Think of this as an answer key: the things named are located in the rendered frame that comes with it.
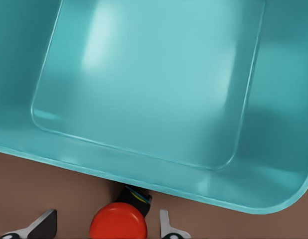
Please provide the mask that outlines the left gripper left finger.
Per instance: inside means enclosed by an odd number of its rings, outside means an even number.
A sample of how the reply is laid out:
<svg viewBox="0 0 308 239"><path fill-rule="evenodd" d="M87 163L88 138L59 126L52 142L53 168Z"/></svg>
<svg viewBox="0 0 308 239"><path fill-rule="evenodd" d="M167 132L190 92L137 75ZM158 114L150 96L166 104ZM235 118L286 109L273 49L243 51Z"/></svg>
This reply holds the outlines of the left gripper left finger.
<svg viewBox="0 0 308 239"><path fill-rule="evenodd" d="M11 231L0 239L54 239L57 234L57 210L49 209L27 228Z"/></svg>

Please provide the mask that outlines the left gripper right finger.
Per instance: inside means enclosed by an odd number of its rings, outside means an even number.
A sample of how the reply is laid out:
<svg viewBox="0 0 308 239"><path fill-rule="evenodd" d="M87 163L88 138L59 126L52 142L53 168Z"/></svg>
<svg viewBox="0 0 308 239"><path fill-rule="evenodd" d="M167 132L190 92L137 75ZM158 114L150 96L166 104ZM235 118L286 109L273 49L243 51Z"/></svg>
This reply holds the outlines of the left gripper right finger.
<svg viewBox="0 0 308 239"><path fill-rule="evenodd" d="M188 232L173 228L169 222L168 210L159 211L160 238L161 239L192 239Z"/></svg>

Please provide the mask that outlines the blue storage box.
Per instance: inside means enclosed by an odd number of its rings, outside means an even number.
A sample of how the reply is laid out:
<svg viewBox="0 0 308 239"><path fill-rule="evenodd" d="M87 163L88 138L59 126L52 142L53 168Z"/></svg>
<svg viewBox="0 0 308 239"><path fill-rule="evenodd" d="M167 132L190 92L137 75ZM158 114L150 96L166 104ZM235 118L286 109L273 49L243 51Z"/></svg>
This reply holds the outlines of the blue storage box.
<svg viewBox="0 0 308 239"><path fill-rule="evenodd" d="M308 0L0 0L0 152L281 211L308 189Z"/></svg>

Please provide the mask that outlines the red push button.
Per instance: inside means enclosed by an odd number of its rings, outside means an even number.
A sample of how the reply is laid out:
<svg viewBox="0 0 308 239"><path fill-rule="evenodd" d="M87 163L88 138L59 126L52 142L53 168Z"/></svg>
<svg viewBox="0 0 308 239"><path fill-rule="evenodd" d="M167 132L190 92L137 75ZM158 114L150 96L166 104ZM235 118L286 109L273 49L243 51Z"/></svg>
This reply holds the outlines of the red push button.
<svg viewBox="0 0 308 239"><path fill-rule="evenodd" d="M152 196L148 190L126 185L115 201L103 206L93 217L90 239L146 239L146 216Z"/></svg>

